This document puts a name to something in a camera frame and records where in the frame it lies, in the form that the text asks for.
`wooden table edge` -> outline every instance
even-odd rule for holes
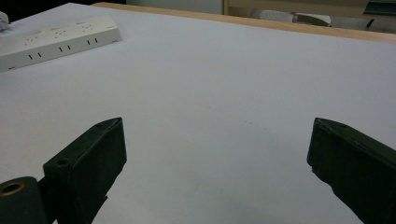
[[[283,30],[283,31],[292,31],[292,32],[299,32],[299,33],[312,34],[312,35],[329,35],[329,36],[338,36],[338,37],[353,38],[360,40],[371,40],[371,41],[385,42],[385,43],[396,43],[396,35],[394,34],[348,30],[348,29],[333,28],[333,27],[322,27],[322,26],[305,25],[305,24],[283,22],[283,21],[265,21],[265,20],[251,19],[251,18],[241,18],[241,17],[224,16],[224,15],[208,14],[201,12],[181,11],[181,10],[164,9],[164,8],[156,8],[156,7],[138,7],[132,5],[122,5],[122,4],[107,3],[107,2],[95,3],[92,6],[179,16],[186,18],[195,18],[195,19],[209,20],[209,21],[223,21],[228,23],[256,26],[256,27]]]

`power outlet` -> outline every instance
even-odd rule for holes
[[[0,72],[121,41],[109,16],[0,39]]]

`white power strip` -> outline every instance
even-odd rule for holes
[[[109,16],[73,22],[57,28],[2,37],[0,72],[60,58],[121,40]]]

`white table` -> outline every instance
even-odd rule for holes
[[[396,45],[68,4],[123,40],[0,74],[0,182],[123,117],[128,162],[94,223],[361,223],[305,158],[315,117],[396,148]]]

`screw hole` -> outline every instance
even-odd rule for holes
[[[58,164],[59,166],[65,166],[65,165],[69,164],[69,159],[61,159],[61,160],[58,160],[58,161],[56,162],[56,164]]]
[[[8,196],[14,194],[24,188],[24,182],[10,183],[0,189],[0,196]]]

